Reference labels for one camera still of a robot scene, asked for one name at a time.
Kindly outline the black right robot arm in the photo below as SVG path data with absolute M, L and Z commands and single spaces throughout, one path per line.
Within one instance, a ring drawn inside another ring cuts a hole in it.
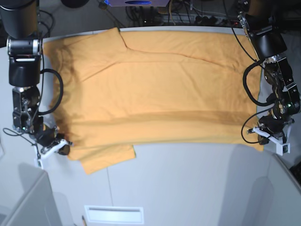
M 14 88 L 13 128 L 20 135 L 28 134 L 36 144 L 41 145 L 41 157 L 52 153 L 68 155 L 72 143 L 44 123 L 44 116 L 54 112 L 63 98 L 63 80 L 53 69 L 41 68 L 43 58 L 43 37 L 38 31 L 38 4 L 35 0 L 2 0 L 0 19 L 8 34 L 7 52 L 9 59 L 9 84 Z M 55 105 L 40 112 L 42 92 L 37 85 L 44 73 L 53 74 L 59 81 L 60 92 Z

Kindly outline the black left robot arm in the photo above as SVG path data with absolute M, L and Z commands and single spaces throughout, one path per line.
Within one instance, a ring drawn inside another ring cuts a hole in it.
M 241 0 L 239 4 L 239 21 L 257 56 L 244 71 L 243 87 L 254 104 L 270 107 L 257 126 L 247 132 L 256 133 L 260 145 L 269 141 L 285 144 L 289 135 L 284 133 L 284 127 L 290 126 L 294 122 L 292 116 L 301 111 L 301 98 L 285 55 L 287 46 L 274 25 L 273 3 L 270 0 Z M 265 80 L 272 87 L 272 93 L 264 103 L 253 97 L 247 85 L 249 72 L 257 66 L 263 67 Z

